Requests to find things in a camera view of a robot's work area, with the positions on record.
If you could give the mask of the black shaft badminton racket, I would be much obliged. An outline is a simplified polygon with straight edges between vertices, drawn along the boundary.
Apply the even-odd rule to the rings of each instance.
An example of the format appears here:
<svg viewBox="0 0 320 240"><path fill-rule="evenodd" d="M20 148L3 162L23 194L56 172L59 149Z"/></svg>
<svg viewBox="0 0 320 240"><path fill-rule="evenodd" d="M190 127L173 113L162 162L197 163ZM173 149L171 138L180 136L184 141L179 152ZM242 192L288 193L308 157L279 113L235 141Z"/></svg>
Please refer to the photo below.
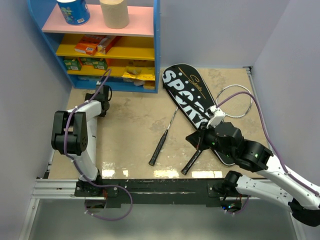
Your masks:
<svg viewBox="0 0 320 240"><path fill-rule="evenodd" d="M161 150L162 150L162 147L163 147L163 145L164 145L164 143L165 143L165 141L166 141L166 138L167 138L169 129L170 129L171 125L172 125L172 122L173 122L173 120L174 120L174 118L175 118L176 113L178 112L178 110L179 110L179 108L176 107L176 109L175 109L175 111L174 111L174 113L173 113L173 115L172 115L172 118L171 118L171 120L170 120L170 122L169 122L168 127L166 128L166 130L164 131L163 135L161 136L161 138L160 138L160 140L159 140L159 142L158 142L158 144L157 144L157 146L156 146L156 148L155 148L155 150L154 150L154 152L153 152L153 155L152 155L152 157L150 158L150 160L149 160L149 162L148 162L148 164L149 164L150 166L154 166L154 165L155 165L155 163L156 163L156 161L157 161L157 158L158 158L158 156L159 156L159 154L160 154L160 152L161 152Z"/></svg>

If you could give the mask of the yellow snack bag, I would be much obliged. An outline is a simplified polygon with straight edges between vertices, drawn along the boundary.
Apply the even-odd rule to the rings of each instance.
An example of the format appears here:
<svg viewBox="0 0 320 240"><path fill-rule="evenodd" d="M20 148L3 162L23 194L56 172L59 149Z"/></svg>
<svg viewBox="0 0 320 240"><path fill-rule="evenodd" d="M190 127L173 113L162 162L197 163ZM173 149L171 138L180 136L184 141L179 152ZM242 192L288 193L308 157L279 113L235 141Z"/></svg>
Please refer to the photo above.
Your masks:
<svg viewBox="0 0 320 240"><path fill-rule="evenodd" d="M127 66L121 77L133 81L154 82L156 80L155 68Z"/></svg>

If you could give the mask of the brown paper roll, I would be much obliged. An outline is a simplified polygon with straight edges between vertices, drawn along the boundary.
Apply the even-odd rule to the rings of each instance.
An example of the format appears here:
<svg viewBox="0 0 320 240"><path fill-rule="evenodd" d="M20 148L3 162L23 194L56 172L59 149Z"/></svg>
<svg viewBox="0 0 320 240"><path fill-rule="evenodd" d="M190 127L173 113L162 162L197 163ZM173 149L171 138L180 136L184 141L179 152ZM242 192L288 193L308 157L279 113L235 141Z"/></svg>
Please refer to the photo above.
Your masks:
<svg viewBox="0 0 320 240"><path fill-rule="evenodd" d="M111 29L123 29L129 24L126 0L100 0L104 23Z"/></svg>

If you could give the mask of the white shuttlecock tube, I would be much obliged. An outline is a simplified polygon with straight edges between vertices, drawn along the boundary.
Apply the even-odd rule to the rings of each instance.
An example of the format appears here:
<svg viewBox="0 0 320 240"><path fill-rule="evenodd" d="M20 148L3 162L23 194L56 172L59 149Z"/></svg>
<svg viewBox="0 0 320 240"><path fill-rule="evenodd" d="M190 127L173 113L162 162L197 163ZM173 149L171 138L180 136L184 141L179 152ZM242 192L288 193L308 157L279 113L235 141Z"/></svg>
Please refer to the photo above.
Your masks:
<svg viewBox="0 0 320 240"><path fill-rule="evenodd" d="M87 123L87 127L88 127L87 150L88 150L90 159L94 165L96 164L96 154L97 154L97 125L98 125L98 121L96 117L92 118Z"/></svg>

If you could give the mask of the blue shelf unit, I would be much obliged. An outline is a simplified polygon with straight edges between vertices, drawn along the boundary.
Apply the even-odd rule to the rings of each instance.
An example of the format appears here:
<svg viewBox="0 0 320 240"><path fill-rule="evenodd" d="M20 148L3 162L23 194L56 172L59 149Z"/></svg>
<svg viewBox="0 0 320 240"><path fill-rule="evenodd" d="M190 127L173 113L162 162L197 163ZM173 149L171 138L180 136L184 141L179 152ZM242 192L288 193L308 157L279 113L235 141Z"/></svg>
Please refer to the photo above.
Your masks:
<svg viewBox="0 0 320 240"><path fill-rule="evenodd" d="M73 87L93 90L101 76L114 91L157 93L160 2L29 0L29 12Z"/></svg>

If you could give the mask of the black racket cover bag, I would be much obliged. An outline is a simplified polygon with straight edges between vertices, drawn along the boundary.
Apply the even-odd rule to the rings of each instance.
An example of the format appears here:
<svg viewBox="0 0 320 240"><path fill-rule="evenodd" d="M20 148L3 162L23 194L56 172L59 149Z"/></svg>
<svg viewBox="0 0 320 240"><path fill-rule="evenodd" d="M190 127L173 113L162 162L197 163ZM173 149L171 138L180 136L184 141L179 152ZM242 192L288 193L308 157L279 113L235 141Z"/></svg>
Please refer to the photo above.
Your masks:
<svg viewBox="0 0 320 240"><path fill-rule="evenodd" d="M216 102L196 68L174 64L163 71L161 79L163 88L195 129L209 121L207 109Z"/></svg>

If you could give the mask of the green box middle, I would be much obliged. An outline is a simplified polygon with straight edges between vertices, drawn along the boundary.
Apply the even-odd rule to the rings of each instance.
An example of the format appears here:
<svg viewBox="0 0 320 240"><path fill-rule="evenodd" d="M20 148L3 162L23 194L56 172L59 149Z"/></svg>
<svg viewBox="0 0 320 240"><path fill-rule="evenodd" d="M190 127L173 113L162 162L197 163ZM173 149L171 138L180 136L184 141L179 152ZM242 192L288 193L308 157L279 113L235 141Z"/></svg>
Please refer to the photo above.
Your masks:
<svg viewBox="0 0 320 240"><path fill-rule="evenodd" d="M83 66L93 66L93 59L91 57L80 57L79 61Z"/></svg>

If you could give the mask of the green box right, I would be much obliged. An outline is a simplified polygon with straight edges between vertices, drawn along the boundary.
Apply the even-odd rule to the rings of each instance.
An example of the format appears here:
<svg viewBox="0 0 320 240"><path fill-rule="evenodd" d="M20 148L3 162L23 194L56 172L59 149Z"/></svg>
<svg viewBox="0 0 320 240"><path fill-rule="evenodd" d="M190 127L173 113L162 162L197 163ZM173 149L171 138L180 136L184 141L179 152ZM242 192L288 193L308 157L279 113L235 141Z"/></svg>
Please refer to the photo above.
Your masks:
<svg viewBox="0 0 320 240"><path fill-rule="evenodd" d="M93 58L92 65L95 69L106 71L108 69L108 63L105 58Z"/></svg>

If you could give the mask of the blue snack canister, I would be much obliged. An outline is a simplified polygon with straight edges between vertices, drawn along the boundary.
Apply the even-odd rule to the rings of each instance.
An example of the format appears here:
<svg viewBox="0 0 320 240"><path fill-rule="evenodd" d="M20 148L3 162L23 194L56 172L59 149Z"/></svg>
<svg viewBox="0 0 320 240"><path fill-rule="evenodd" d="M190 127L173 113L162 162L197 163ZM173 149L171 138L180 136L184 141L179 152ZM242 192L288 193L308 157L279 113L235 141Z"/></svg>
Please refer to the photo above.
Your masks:
<svg viewBox="0 0 320 240"><path fill-rule="evenodd" d="M56 2L68 24L79 26L90 19L91 15L85 0L57 0Z"/></svg>

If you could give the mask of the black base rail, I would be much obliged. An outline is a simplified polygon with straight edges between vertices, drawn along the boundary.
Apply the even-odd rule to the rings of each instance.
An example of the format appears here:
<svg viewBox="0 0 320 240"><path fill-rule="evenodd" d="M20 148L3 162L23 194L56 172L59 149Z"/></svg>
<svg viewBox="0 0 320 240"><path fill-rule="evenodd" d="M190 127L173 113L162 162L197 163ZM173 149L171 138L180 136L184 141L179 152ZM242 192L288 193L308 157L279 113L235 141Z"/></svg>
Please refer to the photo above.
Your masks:
<svg viewBox="0 0 320 240"><path fill-rule="evenodd" d="M138 205L205 205L220 207L235 205L240 207L247 196L236 192L218 191L221 178L154 178L154 179L102 179L100 184L109 185L99 188L87 182L76 183L74 195L86 200L106 200L107 208L120 208L131 200L125 188Z"/></svg>

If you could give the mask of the orange box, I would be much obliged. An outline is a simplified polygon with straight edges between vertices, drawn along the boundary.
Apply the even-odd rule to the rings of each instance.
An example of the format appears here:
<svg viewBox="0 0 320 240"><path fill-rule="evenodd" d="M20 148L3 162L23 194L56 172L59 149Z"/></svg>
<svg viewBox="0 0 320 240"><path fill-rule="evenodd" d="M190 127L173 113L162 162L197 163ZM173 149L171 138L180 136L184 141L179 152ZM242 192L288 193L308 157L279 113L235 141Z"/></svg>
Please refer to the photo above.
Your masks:
<svg viewBox="0 0 320 240"><path fill-rule="evenodd" d="M78 53L93 56L98 51L98 45L106 36L85 34L75 45L74 50Z"/></svg>

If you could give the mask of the red white box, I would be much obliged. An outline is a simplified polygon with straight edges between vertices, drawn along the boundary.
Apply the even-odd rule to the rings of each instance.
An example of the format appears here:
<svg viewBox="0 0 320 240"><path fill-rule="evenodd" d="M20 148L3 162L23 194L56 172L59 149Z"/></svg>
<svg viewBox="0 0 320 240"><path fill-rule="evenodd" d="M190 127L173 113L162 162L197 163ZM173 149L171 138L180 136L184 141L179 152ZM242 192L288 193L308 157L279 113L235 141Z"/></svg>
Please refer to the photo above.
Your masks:
<svg viewBox="0 0 320 240"><path fill-rule="evenodd" d="M97 52L105 55L118 40L119 36L107 35L97 45Z"/></svg>

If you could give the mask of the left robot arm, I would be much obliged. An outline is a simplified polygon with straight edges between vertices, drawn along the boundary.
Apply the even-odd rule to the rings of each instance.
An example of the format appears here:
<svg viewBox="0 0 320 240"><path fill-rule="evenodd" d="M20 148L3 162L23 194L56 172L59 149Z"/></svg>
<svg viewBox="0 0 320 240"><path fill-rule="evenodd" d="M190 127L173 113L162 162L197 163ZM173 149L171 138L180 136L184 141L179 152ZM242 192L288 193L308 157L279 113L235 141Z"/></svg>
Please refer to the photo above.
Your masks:
<svg viewBox="0 0 320 240"><path fill-rule="evenodd" d="M87 182L86 191L99 196L104 190L96 166L98 118L104 118L110 108L112 88L104 85L97 94L87 93L84 103L54 114L51 146L71 158L79 172L79 180Z"/></svg>

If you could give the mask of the white badminton racket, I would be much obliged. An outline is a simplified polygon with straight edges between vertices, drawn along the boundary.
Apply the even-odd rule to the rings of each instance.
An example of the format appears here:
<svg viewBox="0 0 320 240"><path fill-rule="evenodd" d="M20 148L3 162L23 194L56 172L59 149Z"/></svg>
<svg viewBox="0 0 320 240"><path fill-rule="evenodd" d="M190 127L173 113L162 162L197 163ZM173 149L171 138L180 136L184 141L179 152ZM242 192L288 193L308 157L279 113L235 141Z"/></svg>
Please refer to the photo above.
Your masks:
<svg viewBox="0 0 320 240"><path fill-rule="evenodd" d="M225 113L225 118L240 119L244 117L252 108L253 99L250 95L250 90L239 84L232 84L224 87L216 97L216 104ZM201 126L207 127L208 121L200 123L196 131L200 131ZM187 175L192 168L198 157L205 150L197 150L185 167L181 170L183 175Z"/></svg>

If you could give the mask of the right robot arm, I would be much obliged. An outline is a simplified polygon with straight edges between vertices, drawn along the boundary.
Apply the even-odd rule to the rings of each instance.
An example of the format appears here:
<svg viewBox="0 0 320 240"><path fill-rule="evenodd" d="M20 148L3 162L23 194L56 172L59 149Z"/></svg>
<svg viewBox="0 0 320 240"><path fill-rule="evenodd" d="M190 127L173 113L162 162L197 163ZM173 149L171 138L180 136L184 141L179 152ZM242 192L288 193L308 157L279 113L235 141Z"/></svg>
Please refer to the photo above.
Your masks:
<svg viewBox="0 0 320 240"><path fill-rule="evenodd" d="M263 144L245 139L239 128L230 122L216 127L199 127L185 138L197 150L212 149L241 169L273 182L273 185L254 180L230 170L215 190L224 196L236 194L260 198L290 212L299 222L320 225L320 188L294 171L285 168L280 159Z"/></svg>

